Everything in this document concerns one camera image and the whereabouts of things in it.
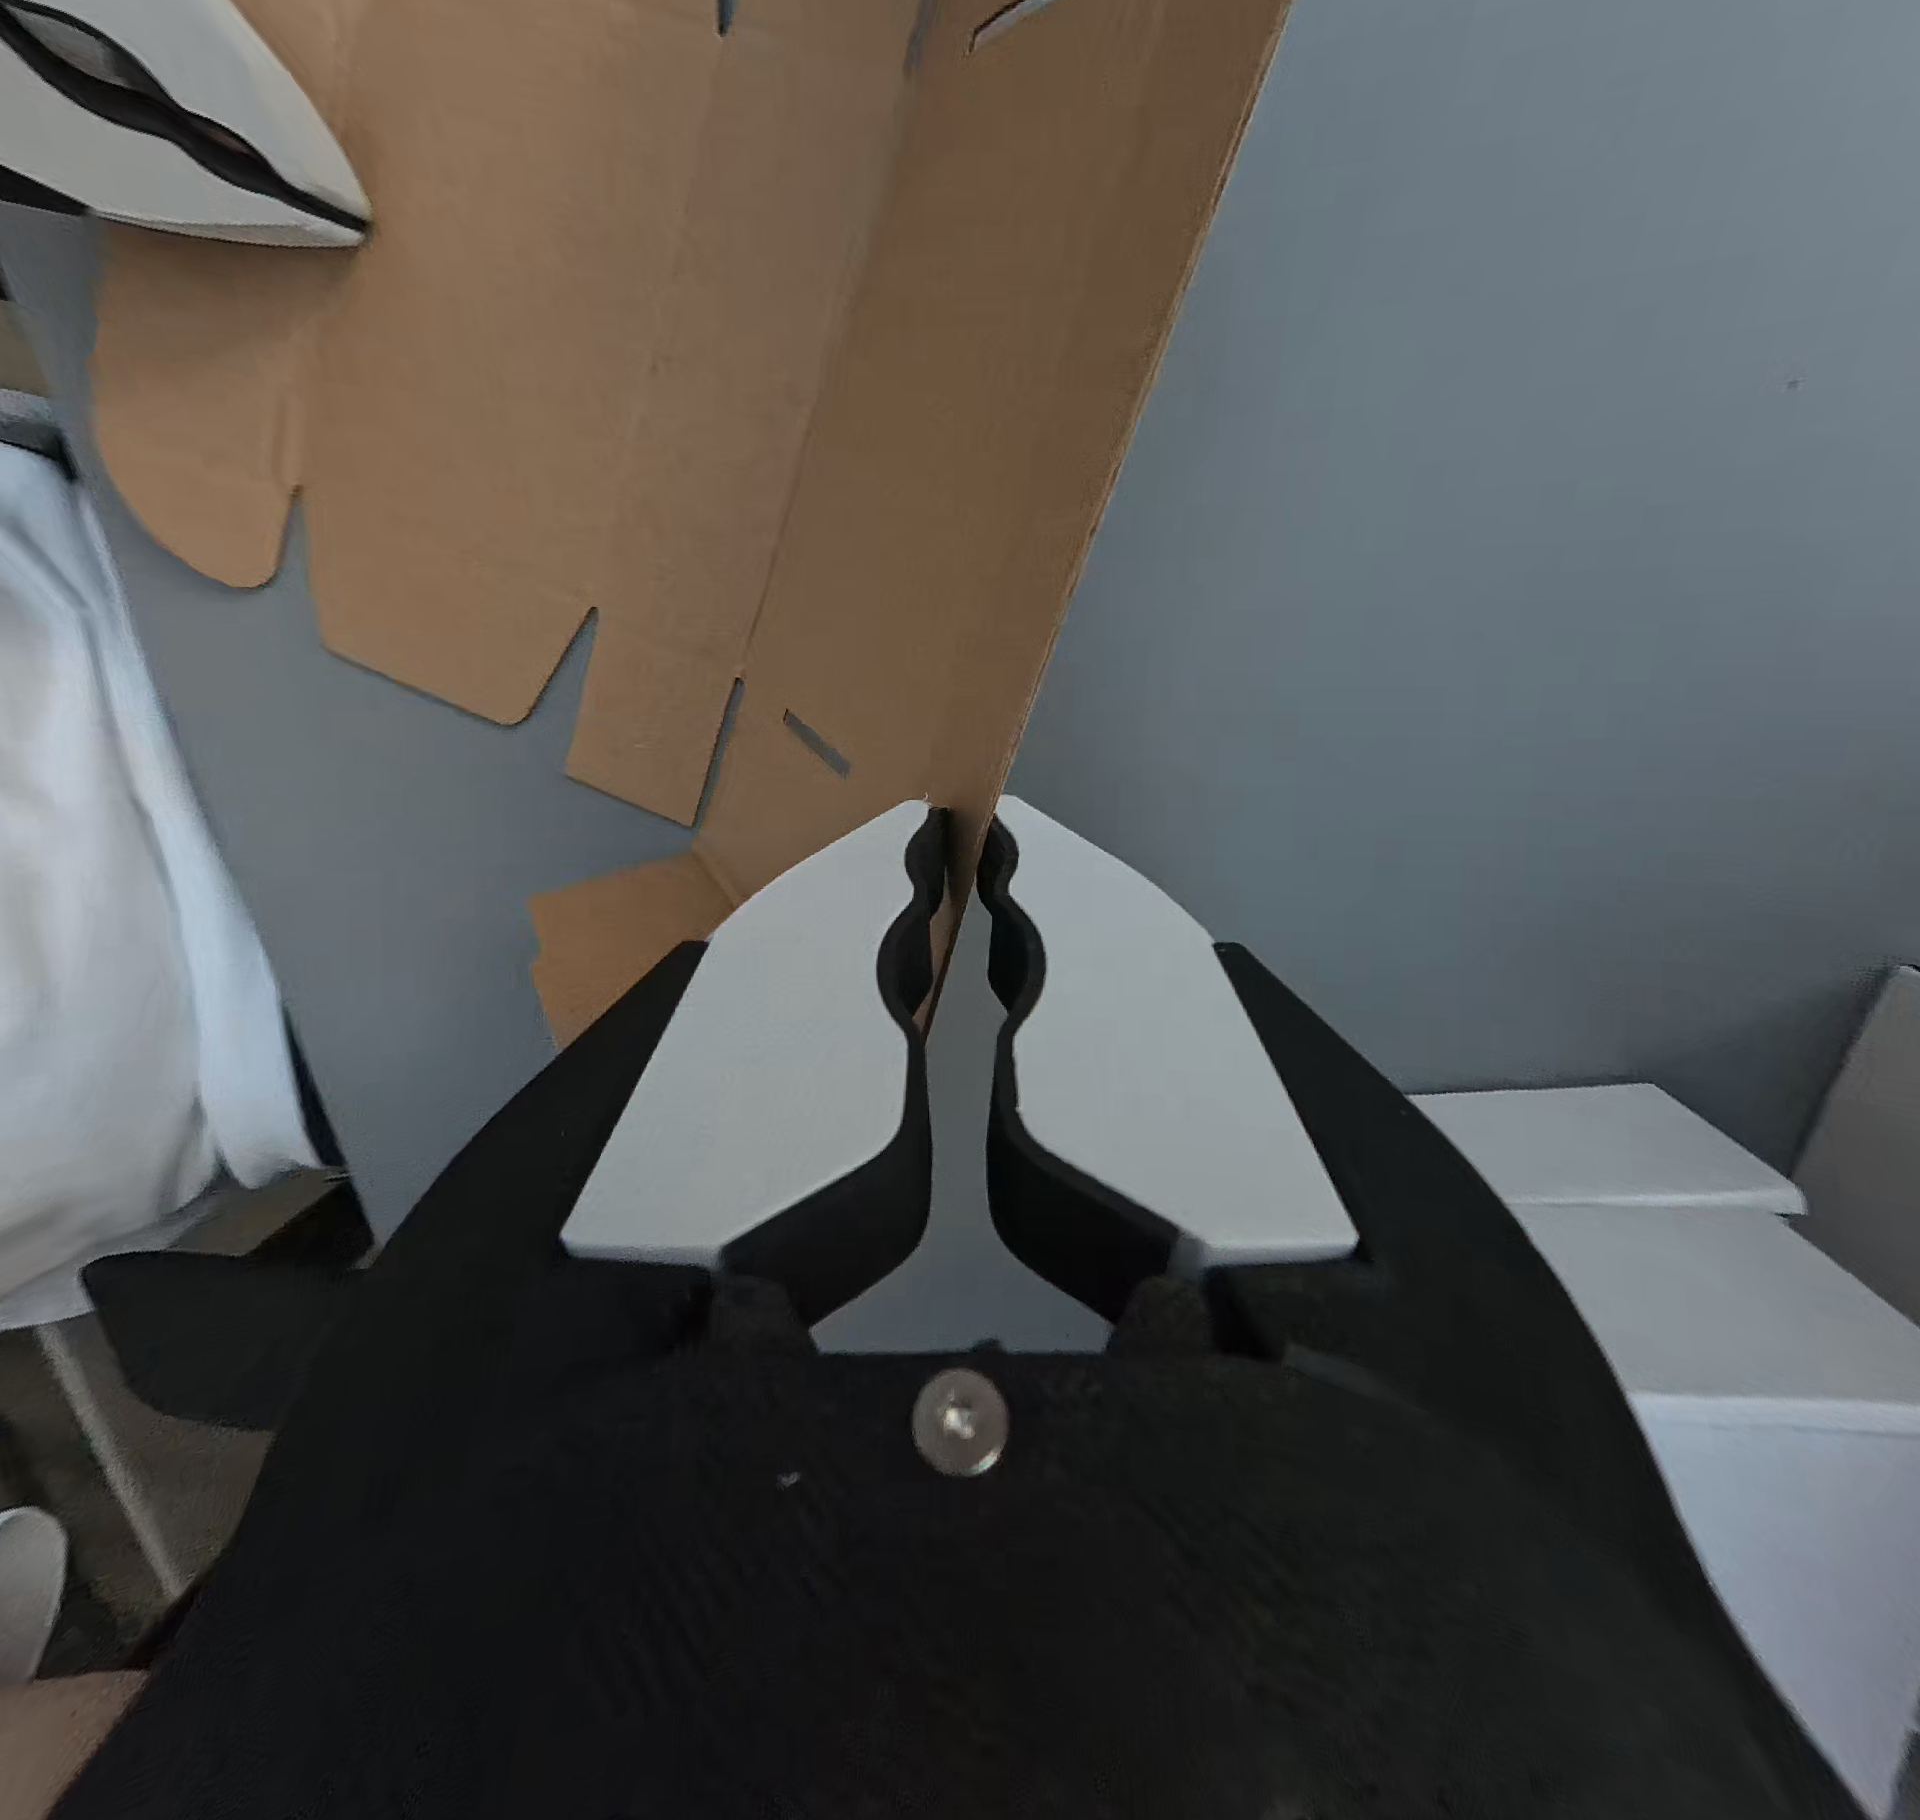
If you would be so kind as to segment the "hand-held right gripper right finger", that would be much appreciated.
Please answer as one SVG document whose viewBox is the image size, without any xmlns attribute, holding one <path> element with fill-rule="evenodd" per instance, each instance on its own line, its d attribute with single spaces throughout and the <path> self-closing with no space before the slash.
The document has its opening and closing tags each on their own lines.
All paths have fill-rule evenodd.
<svg viewBox="0 0 1920 1820">
<path fill-rule="evenodd" d="M 1145 1281 L 1347 1261 L 1361 1232 L 1209 929 L 1006 794 L 978 857 L 988 1197 L 1022 1267 L 1118 1323 Z"/>
</svg>

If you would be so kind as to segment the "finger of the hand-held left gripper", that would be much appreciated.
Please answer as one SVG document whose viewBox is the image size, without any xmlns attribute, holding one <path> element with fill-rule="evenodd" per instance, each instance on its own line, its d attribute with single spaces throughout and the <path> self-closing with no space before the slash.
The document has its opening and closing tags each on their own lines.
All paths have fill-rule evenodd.
<svg viewBox="0 0 1920 1820">
<path fill-rule="evenodd" d="M 273 247 L 359 247 L 369 220 L 50 54 L 3 49 L 3 201 Z"/>
<path fill-rule="evenodd" d="M 3 0 L 3 49 L 50 54 L 369 220 L 320 107 L 234 0 Z"/>
</svg>

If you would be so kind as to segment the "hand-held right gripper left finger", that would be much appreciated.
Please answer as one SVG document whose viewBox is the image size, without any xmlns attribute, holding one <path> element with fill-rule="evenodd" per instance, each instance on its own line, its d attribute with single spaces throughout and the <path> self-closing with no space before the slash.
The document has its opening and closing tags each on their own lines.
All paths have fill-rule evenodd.
<svg viewBox="0 0 1920 1820">
<path fill-rule="evenodd" d="M 700 948 L 562 1242 L 776 1284 L 815 1328 L 930 1221 L 921 1008 L 949 811 L 905 799 L 742 902 Z"/>
</svg>

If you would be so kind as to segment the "brown cardboard box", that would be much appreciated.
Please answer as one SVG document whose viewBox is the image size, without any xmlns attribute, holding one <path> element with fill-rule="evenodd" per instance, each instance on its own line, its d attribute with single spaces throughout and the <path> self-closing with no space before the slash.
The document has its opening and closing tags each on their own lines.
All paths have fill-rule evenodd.
<svg viewBox="0 0 1920 1820">
<path fill-rule="evenodd" d="M 536 894 L 550 1032 L 900 797 L 1009 775 L 1291 0 L 238 0 L 359 250 L 112 226 L 131 517 L 693 853 Z"/>
</svg>

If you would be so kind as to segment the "white cardboard box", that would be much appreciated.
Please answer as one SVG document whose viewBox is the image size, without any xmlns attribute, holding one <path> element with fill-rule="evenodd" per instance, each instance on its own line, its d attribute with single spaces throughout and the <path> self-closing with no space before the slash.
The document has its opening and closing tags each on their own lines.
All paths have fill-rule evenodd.
<svg viewBox="0 0 1920 1820">
<path fill-rule="evenodd" d="M 1802 1232 L 1918 1323 L 1918 966 L 1894 966 L 1792 1169 Z"/>
<path fill-rule="evenodd" d="M 1444 1091 L 1413 1103 L 1513 1209 L 1808 1215 L 1784 1173 L 1648 1084 Z"/>
<path fill-rule="evenodd" d="M 1759 1209 L 1514 1215 L 1742 1639 L 1888 1816 L 1918 1730 L 1918 1328 Z"/>
</svg>

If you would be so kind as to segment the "person's white t-shirt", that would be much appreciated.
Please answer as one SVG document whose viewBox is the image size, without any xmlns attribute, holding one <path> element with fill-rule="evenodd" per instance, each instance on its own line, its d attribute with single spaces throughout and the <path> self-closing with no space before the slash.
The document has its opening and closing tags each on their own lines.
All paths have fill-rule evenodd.
<svg viewBox="0 0 1920 1820">
<path fill-rule="evenodd" d="M 3 1330 L 338 1161 L 103 523 L 3 444 Z"/>
</svg>

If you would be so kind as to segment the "white shoe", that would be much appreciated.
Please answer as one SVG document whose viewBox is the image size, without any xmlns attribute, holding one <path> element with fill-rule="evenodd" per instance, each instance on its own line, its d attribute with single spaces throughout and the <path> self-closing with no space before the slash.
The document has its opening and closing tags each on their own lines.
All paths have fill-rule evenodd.
<svg viewBox="0 0 1920 1820">
<path fill-rule="evenodd" d="M 36 1676 L 61 1621 L 65 1563 L 61 1518 L 33 1505 L 3 1510 L 3 1689 Z"/>
</svg>

